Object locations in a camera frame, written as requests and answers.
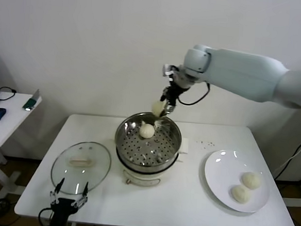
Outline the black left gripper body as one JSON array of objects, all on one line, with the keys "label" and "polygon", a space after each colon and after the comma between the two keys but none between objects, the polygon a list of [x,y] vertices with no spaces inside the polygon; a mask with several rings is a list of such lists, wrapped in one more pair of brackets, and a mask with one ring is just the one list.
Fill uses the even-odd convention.
[{"label": "black left gripper body", "polygon": [[51,209],[54,214],[51,218],[49,226],[65,226],[69,216],[78,211],[75,200],[59,198],[58,201],[58,203],[51,205]]}]

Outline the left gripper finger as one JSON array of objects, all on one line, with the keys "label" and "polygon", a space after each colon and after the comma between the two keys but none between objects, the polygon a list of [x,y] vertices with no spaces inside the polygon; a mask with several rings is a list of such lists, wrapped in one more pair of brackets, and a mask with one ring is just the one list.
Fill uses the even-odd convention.
[{"label": "left gripper finger", "polygon": [[82,208],[88,201],[88,183],[86,183],[85,188],[83,189],[81,197],[76,200],[72,206],[76,208]]},{"label": "left gripper finger", "polygon": [[59,200],[57,198],[57,195],[59,194],[60,192],[60,189],[63,185],[65,181],[65,178],[62,178],[62,180],[56,185],[55,189],[53,191],[51,191],[51,194],[50,194],[50,204],[58,204]]}]

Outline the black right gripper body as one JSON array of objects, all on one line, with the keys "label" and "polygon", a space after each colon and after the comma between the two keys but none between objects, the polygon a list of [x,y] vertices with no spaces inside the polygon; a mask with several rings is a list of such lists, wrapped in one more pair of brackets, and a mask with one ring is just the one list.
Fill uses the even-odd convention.
[{"label": "black right gripper body", "polygon": [[188,91],[189,89],[182,88],[178,86],[175,82],[169,82],[169,84],[170,85],[167,87],[165,97],[168,101],[167,103],[170,106],[175,106],[176,100],[179,98],[179,96],[184,92]]}]

